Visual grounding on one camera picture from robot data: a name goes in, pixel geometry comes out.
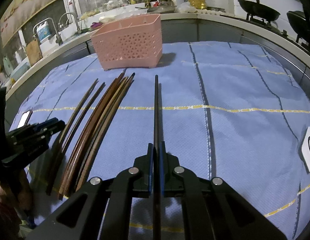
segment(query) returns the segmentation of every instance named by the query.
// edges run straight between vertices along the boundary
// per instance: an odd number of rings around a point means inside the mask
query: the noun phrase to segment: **wok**
[[[289,11],[287,18],[292,29],[297,33],[299,38],[303,38],[310,44],[310,19],[307,14],[302,11]]]
[[[256,2],[238,0],[238,2],[242,9],[248,14],[263,18],[269,22],[276,21],[280,16],[280,13],[278,11],[259,3],[259,0],[256,0]]]

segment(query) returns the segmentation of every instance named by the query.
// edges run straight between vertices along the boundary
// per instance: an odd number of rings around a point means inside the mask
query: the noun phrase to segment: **kitchen counter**
[[[43,68],[47,63],[49,63],[50,61],[52,61],[54,58],[60,56],[62,53],[68,51],[71,48],[74,48],[75,46],[90,40],[91,35],[94,33],[95,31],[92,32],[87,32],[87,33],[83,33],[77,37],[75,37],[74,39],[72,39],[71,41],[68,41],[64,44],[62,44],[61,46],[52,49],[52,51],[48,51],[46,52],[46,56],[43,57],[41,60],[39,60],[38,62],[36,62],[28,71],[26,71],[19,80],[16,81],[16,83],[12,86],[12,88],[8,91],[8,93],[6,94],[6,101],[13,95],[13,93],[28,79],[30,78],[32,75],[34,75],[38,70],[40,70],[41,68]]]
[[[190,31],[189,33],[185,33],[185,35],[192,37],[193,39],[196,38],[196,28],[194,27],[195,23],[201,22],[204,23],[202,28],[202,31],[209,31],[209,28],[211,28],[213,26],[213,24],[215,25],[220,25],[223,26],[223,28],[231,28],[232,31],[235,30],[236,35],[238,37],[242,37],[247,35],[253,35],[255,38],[259,37],[261,40],[264,41],[264,43],[256,43],[253,42],[251,44],[261,44],[261,45],[266,45],[268,46],[269,44],[272,46],[276,46],[277,48],[279,48],[281,50],[280,54],[289,54],[290,57],[292,57],[293,55],[293,60],[291,60],[291,62],[293,62],[294,66],[298,66],[298,64],[302,65],[302,67],[298,67],[298,69],[300,70],[298,74],[302,75],[305,72],[305,66],[310,68],[310,54],[305,52],[305,49],[300,48],[298,46],[296,46],[294,43],[292,43],[291,41],[283,38],[282,36],[276,35],[273,32],[266,30],[262,27],[256,26],[254,24],[245,22],[245,21],[241,21],[241,20],[237,20],[234,18],[229,18],[229,17],[223,17],[220,15],[213,15],[213,14],[196,14],[196,13],[172,13],[172,14],[162,14],[161,15],[161,20],[162,21],[166,21],[167,23],[172,22],[172,20],[177,20],[176,22],[188,22],[188,26],[191,27],[192,29],[194,29],[195,31],[192,32]],[[166,39],[166,35],[172,35],[172,33],[174,32],[174,30],[176,29],[175,27],[173,29],[172,26],[175,25],[167,25],[164,26],[162,24],[162,33],[163,33],[163,42],[173,42],[173,41],[167,41]],[[72,39],[71,41],[66,42],[65,44],[52,49],[49,52],[46,52],[45,55],[39,62],[37,62],[35,65],[33,65],[25,74],[23,74],[23,76],[16,81],[16,83],[12,86],[12,88],[8,91],[8,93],[6,94],[6,101],[9,101],[9,99],[15,94],[15,98],[12,101],[18,101],[19,105],[21,105],[21,103],[24,101],[24,98],[22,96],[19,96],[19,92],[16,94],[15,92],[18,90],[18,88],[20,88],[19,90],[23,90],[22,86],[23,83],[25,83],[26,80],[28,80],[29,78],[31,78],[32,76],[35,76],[36,73],[39,72],[45,72],[43,70],[45,70],[45,66],[48,65],[49,63],[51,63],[51,61],[53,61],[56,57],[59,57],[60,55],[62,55],[63,53],[67,52],[68,50],[83,44],[85,42],[89,43],[90,37],[92,35],[93,32],[88,32],[88,33],[84,33],[81,34],[77,37],[75,37],[74,39]],[[205,40],[205,37],[201,37],[201,33],[199,32],[199,27],[197,27],[197,40],[194,41],[200,41],[200,40]],[[224,35],[224,39],[222,39],[222,41],[229,41],[229,42],[238,42],[239,41],[232,41],[231,39],[229,40],[229,37],[227,36],[227,34],[223,33]],[[187,38],[185,38],[184,40],[179,40],[179,38],[182,38],[180,35],[176,35],[175,39],[176,41],[191,41],[193,42],[193,40],[188,40]],[[14,118],[16,113],[11,113],[10,118],[12,119]]]

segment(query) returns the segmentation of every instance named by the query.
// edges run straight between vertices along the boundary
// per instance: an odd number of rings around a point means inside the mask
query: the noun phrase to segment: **dark chopstick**
[[[79,136],[78,141],[76,142],[76,145],[72,151],[71,157],[67,163],[67,167],[64,171],[64,175],[62,178],[62,183],[61,183],[61,187],[59,190],[60,194],[64,194],[64,188],[66,187],[67,183],[71,183],[69,181],[69,174],[71,172],[74,172],[74,166],[76,165],[76,163],[78,162],[78,158],[79,158],[79,151],[81,150],[82,147],[85,146],[85,143],[87,142],[90,134],[91,134],[91,130],[94,127],[96,120],[98,119],[98,116],[100,115],[101,110],[104,108],[105,105],[105,100],[107,100],[107,98],[110,97],[110,93],[113,93],[112,91],[114,89],[116,89],[117,84],[119,83],[119,81],[122,79],[122,77],[124,76],[124,72],[122,72],[118,78],[116,78],[112,84],[108,87],[108,89],[106,90],[106,92],[104,93],[103,97],[101,98],[101,100],[99,101],[99,103],[97,104],[97,106],[95,107],[93,113],[91,114],[90,118],[88,119],[84,129],[82,130],[81,135]]]
[[[87,111],[89,110],[89,108],[91,107],[91,105],[95,102],[96,98],[98,97],[98,95],[102,92],[103,88],[105,87],[105,82],[103,84],[100,85],[100,87],[97,89],[97,91],[95,92],[95,94],[92,96],[92,98],[89,100],[89,102],[87,103],[87,105],[85,106],[84,110],[82,111],[82,113],[80,114],[80,116],[78,117],[76,123],[74,124],[70,134],[68,135],[65,144],[63,146],[63,149],[61,149],[61,147],[58,149],[59,153],[58,156],[54,162],[54,165],[51,168],[50,171],[50,175],[47,178],[47,188],[46,188],[46,194],[50,195],[52,192],[52,188],[53,188],[53,184],[58,172],[58,169],[62,163],[62,160],[66,154],[66,151],[71,143],[71,140],[73,139],[77,128],[79,127],[80,123],[82,122],[85,114],[87,113]]]
[[[84,103],[86,102],[86,100],[88,99],[90,94],[93,92],[97,82],[98,82],[98,79],[96,79],[93,82],[93,84],[89,87],[89,89],[87,90],[85,95],[82,97],[81,101],[78,103],[78,105],[76,106],[76,108],[75,108],[74,112],[72,113],[70,119],[68,120],[64,130],[62,131],[61,135],[59,136],[58,142],[54,145],[55,147],[52,148],[53,154],[52,154],[50,163],[47,167],[47,171],[46,171],[46,175],[45,175],[46,179],[48,179],[51,176],[52,167],[55,165],[55,161],[58,158],[58,155],[60,154],[60,149],[62,147],[64,140],[65,140],[65,137],[66,137],[68,131],[70,130],[70,128],[71,128],[77,114],[79,113],[80,109],[82,108],[82,106],[84,105]]]
[[[120,92],[122,91],[122,89],[124,88],[124,85],[125,85],[125,82],[127,81],[127,77],[123,78],[122,81],[120,82],[119,84],[119,87],[117,88],[117,91],[114,93],[114,95],[112,96],[111,100],[108,102],[106,108],[104,109],[103,113],[101,114],[97,124],[95,125],[95,129],[94,129],[94,132],[92,134],[92,139],[90,141],[90,144],[89,144],[89,147],[88,149],[85,151],[85,156],[83,158],[83,161],[81,162],[81,167],[79,169],[79,172],[78,172],[78,175],[77,175],[77,179],[76,179],[76,182],[75,182],[75,186],[77,185],[78,181],[79,181],[79,178],[80,178],[80,175],[81,175],[81,172],[82,170],[84,169],[84,165],[85,165],[85,162],[86,162],[86,159],[88,157],[88,154],[95,142],[95,139],[98,135],[98,132],[99,130],[101,129],[103,123],[104,123],[104,120],[107,118],[107,114],[109,113],[109,111],[111,110],[111,107],[114,105],[117,97],[119,96]]]
[[[90,151],[89,155],[88,155],[88,158],[87,158],[87,161],[85,163],[85,166],[84,166],[84,169],[83,169],[83,172],[80,176],[80,179],[79,179],[79,182],[78,182],[78,185],[76,187],[76,190],[80,189],[82,187],[82,185],[86,182],[87,180],[87,176],[88,176],[88,173],[90,171],[90,168],[95,160],[95,157],[96,157],[96,154],[98,152],[98,149],[100,147],[100,144],[101,142],[103,141],[104,137],[105,137],[105,134],[119,108],[119,105],[120,103],[122,102],[124,96],[126,95],[129,87],[131,86],[132,82],[133,82],[133,78],[135,76],[135,73],[133,73],[130,78],[127,80],[127,82],[125,83],[125,86],[124,88],[122,89],[120,95],[117,97],[116,99],[116,102],[114,103],[114,105],[112,106],[111,108],[111,111],[109,112],[109,114],[107,115],[106,117],[106,120],[105,122],[103,123],[103,126],[101,127],[98,135],[97,135],[97,138],[95,140],[95,143],[92,147],[92,150]]]

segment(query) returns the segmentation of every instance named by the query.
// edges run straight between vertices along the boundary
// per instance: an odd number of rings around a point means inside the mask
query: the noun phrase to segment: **chopstick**
[[[134,76],[135,76],[135,73],[133,73],[130,76],[130,78],[127,80],[127,82],[125,83],[124,88],[121,90],[119,96],[116,99],[116,102],[113,104],[109,114],[107,115],[106,120],[103,123],[103,126],[101,127],[100,131],[98,132],[97,138],[96,138],[96,140],[93,144],[93,147],[92,147],[92,149],[88,155],[88,158],[86,160],[83,172],[81,173],[79,182],[78,182],[77,187],[76,187],[76,191],[79,190],[82,187],[82,185],[86,182],[88,173],[89,173],[90,168],[91,168],[91,166],[95,160],[95,157],[96,157],[96,154],[97,154],[98,149],[100,147],[100,144],[105,137],[105,134],[106,134],[106,132],[107,132],[107,130],[111,124],[111,121],[113,120],[113,118],[114,118],[114,116],[115,116],[115,114],[119,108],[120,103],[122,102],[122,100],[123,100],[124,96],[126,95],[129,87],[131,86]]]
[[[84,96],[82,97],[81,101],[78,103],[77,107],[75,108],[74,112],[72,113],[70,119],[68,120],[64,130],[62,131],[61,135],[59,136],[58,142],[54,145],[55,147],[52,148],[52,157],[50,160],[50,163],[47,167],[47,171],[46,171],[46,175],[45,178],[48,179],[50,177],[50,174],[52,173],[52,167],[55,166],[55,161],[56,159],[59,157],[60,155],[60,149],[62,147],[62,144],[66,138],[66,135],[68,133],[68,131],[70,130],[77,114],[79,113],[80,109],[82,108],[82,106],[84,105],[84,103],[86,102],[86,100],[88,99],[88,97],[90,96],[90,94],[93,92],[96,84],[98,82],[98,79],[96,79],[93,84],[89,87],[89,89],[87,90],[87,92],[84,94]]]
[[[87,113],[87,111],[89,110],[89,108],[91,107],[91,105],[93,104],[93,102],[96,100],[96,98],[98,97],[98,95],[101,93],[101,91],[104,89],[105,87],[105,82],[103,84],[100,85],[100,87],[97,89],[97,91],[95,92],[95,94],[92,96],[92,98],[89,100],[89,102],[87,103],[87,105],[85,106],[84,110],[82,111],[82,113],[80,114],[80,116],[78,117],[76,123],[74,124],[70,134],[68,135],[66,142],[63,146],[63,149],[61,149],[61,144],[60,147],[58,149],[58,154],[56,156],[56,160],[54,162],[54,165],[51,166],[51,168],[48,170],[48,176],[47,178],[47,188],[46,188],[46,194],[50,195],[52,192],[52,188],[53,188],[53,184],[58,172],[59,167],[61,166],[62,160],[66,154],[66,151],[71,143],[71,140],[73,139],[75,132],[77,131],[77,128],[79,127],[80,123],[82,122],[85,114]]]
[[[68,178],[69,178],[69,174],[70,174],[71,170],[74,169],[74,164],[76,164],[78,162],[79,151],[81,150],[82,147],[85,147],[85,143],[89,139],[89,136],[92,132],[91,130],[94,127],[94,125],[98,119],[98,116],[100,115],[102,110],[105,108],[107,102],[111,98],[111,95],[113,94],[114,90],[116,89],[118,83],[121,81],[123,76],[124,76],[124,72],[122,72],[117,78],[114,79],[112,84],[108,87],[108,89],[104,93],[103,97],[101,98],[101,100],[99,101],[97,106],[95,107],[95,109],[94,109],[93,113],[91,114],[90,118],[88,119],[84,129],[82,130],[82,133],[79,136],[78,141],[76,142],[76,145],[72,151],[71,157],[67,163],[67,166],[64,170],[64,174],[62,176],[62,182],[61,182],[61,186],[60,186],[60,190],[59,190],[59,193],[61,195],[63,195],[63,193],[64,193],[64,188],[68,182]]]
[[[78,172],[78,176],[77,176],[77,179],[76,179],[76,182],[75,182],[75,185],[77,185],[78,181],[79,181],[79,177],[80,177],[80,174],[84,168],[84,165],[85,165],[85,162],[86,162],[86,159],[88,157],[88,153],[90,152],[90,149],[91,147],[93,146],[94,142],[95,142],[95,139],[98,135],[98,132],[99,130],[101,129],[102,125],[103,125],[103,121],[105,120],[105,117],[107,117],[107,114],[109,113],[109,110],[111,109],[111,107],[113,106],[113,104],[115,103],[117,97],[119,96],[120,92],[122,91],[124,85],[125,85],[125,82],[127,81],[127,77],[123,78],[123,80],[121,81],[121,83],[119,84],[119,87],[117,89],[117,91],[114,93],[113,97],[111,98],[111,100],[109,101],[109,103],[107,104],[105,110],[103,111],[101,117],[99,118],[98,120],[98,123],[97,125],[95,126],[95,129],[94,129],[94,132],[93,132],[93,136],[92,136],[92,140],[90,142],[90,145],[88,147],[88,150],[86,150],[86,154],[83,158],[83,161],[81,163],[81,167],[79,169],[79,172]]]
[[[125,82],[127,80],[127,77],[123,78],[120,83],[119,83],[119,86],[116,90],[116,92],[112,95],[112,98],[110,99],[110,101],[108,102],[108,104],[106,105],[106,107],[103,109],[102,113],[101,113],[101,116],[100,116],[100,119],[98,120],[98,124],[97,126],[100,124],[101,120],[103,120],[105,114],[108,112],[108,109],[110,108],[110,106],[113,104],[113,101],[115,101],[115,99],[117,98],[117,95],[119,94],[119,92],[121,91],[122,87],[124,86]],[[70,170],[70,173],[68,175],[68,184],[66,185],[66,187],[64,188],[64,195],[68,196],[71,192],[70,192],[70,189],[71,189],[71,186],[72,186],[72,183],[73,183],[73,180],[74,180],[74,177],[76,176],[77,172],[78,172],[78,169],[79,169],[79,164],[83,162],[83,157],[84,156],[84,153],[85,151],[84,150],[87,150],[87,147],[84,149],[84,147],[79,150],[79,158],[76,159],[76,161],[74,162],[73,164],[73,168]]]

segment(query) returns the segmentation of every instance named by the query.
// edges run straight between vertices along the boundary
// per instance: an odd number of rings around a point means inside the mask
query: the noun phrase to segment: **yellow stitching line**
[[[304,188],[304,189],[302,189],[301,191],[299,191],[299,192],[297,193],[297,196],[300,195],[300,194],[302,194],[303,192],[305,192],[305,191],[308,190],[309,188],[310,188],[310,184],[309,184],[306,188]],[[284,210],[285,208],[288,208],[289,206],[293,205],[295,201],[296,201],[296,199],[292,200],[290,203],[286,204],[285,206],[282,206],[281,208],[278,208],[278,209],[275,210],[275,211],[272,211],[272,212],[267,213],[266,215],[264,215],[264,217],[272,216],[272,215],[274,215],[274,214],[276,214],[276,213],[278,213],[278,212]]]
[[[29,166],[26,167],[28,169],[28,171],[34,175],[34,179],[37,179],[39,182],[44,183],[45,185],[47,185],[47,182],[44,179],[39,179],[36,174],[30,170]],[[304,189],[302,189],[301,191],[299,191],[297,193],[297,196],[302,194],[303,192],[305,192],[306,190],[308,190],[310,188],[310,184],[305,187]],[[53,191],[58,192],[58,189],[53,187]],[[284,209],[290,207],[291,205],[293,205],[296,201],[296,198],[294,200],[292,200],[290,203],[278,208],[277,210],[274,210],[272,212],[269,212],[267,214],[264,215],[264,217],[270,217],[272,215],[275,215],[278,212],[283,211]],[[129,224],[131,227],[135,227],[135,228],[143,228],[143,229],[149,229],[152,230],[153,226],[152,225],[141,225],[141,224],[135,224],[135,223],[130,223]],[[183,228],[172,228],[172,227],[161,227],[162,231],[166,231],[166,232],[170,232],[170,233],[183,233],[184,229]]]
[[[61,110],[75,110],[76,107],[62,107],[62,108],[52,108],[52,109],[37,109],[33,112],[51,112],[51,111],[61,111]],[[198,109],[198,108],[211,108],[217,110],[223,110],[229,113],[240,113],[240,112],[271,112],[271,113],[306,113],[310,114],[310,111],[306,110],[288,110],[288,109],[263,109],[263,108],[244,108],[244,109],[226,109],[218,106],[211,105],[194,105],[194,106],[163,106],[162,110],[188,110],[188,109]],[[154,110],[153,106],[120,106],[119,110]]]
[[[171,61],[160,61],[158,62],[158,64],[164,64],[164,63],[171,63]],[[190,63],[190,64],[193,64],[193,62],[189,62],[189,61],[185,61],[185,60],[181,60],[181,63]],[[212,65],[211,63],[201,63],[201,62],[196,62],[197,64],[203,64],[203,65]],[[255,68],[255,69],[261,69],[261,68],[258,68],[258,67],[251,67],[251,66],[248,66],[248,65],[233,65],[233,66],[239,66],[239,67],[249,67],[249,68]],[[93,69],[88,69],[86,70],[86,72],[88,71],[97,71],[97,70],[102,70],[102,68],[93,68]],[[276,75],[287,75],[285,72],[273,72],[273,71],[269,71],[269,70],[266,70],[267,72],[269,73],[272,73],[272,74],[276,74]],[[72,76],[72,75],[75,75],[75,74],[78,74],[80,72],[75,72],[75,73],[72,73],[72,74],[66,74],[65,76]]]
[[[185,63],[190,63],[190,64],[193,64],[193,62],[188,62],[188,61],[185,61],[185,60],[181,60],[181,62],[185,62]],[[201,62],[196,62],[197,64],[203,64],[203,65],[213,65],[212,63],[201,63]],[[260,69],[260,70],[264,70],[263,68],[258,68],[258,67],[251,67],[249,65],[233,65],[233,66],[236,66],[236,67],[249,67],[249,68],[254,68],[254,69]],[[292,77],[292,75],[288,75],[286,74],[285,72],[274,72],[274,71],[269,71],[269,70],[266,70],[268,73],[272,73],[272,74],[276,74],[276,75],[286,75],[286,76],[289,76],[289,77]]]

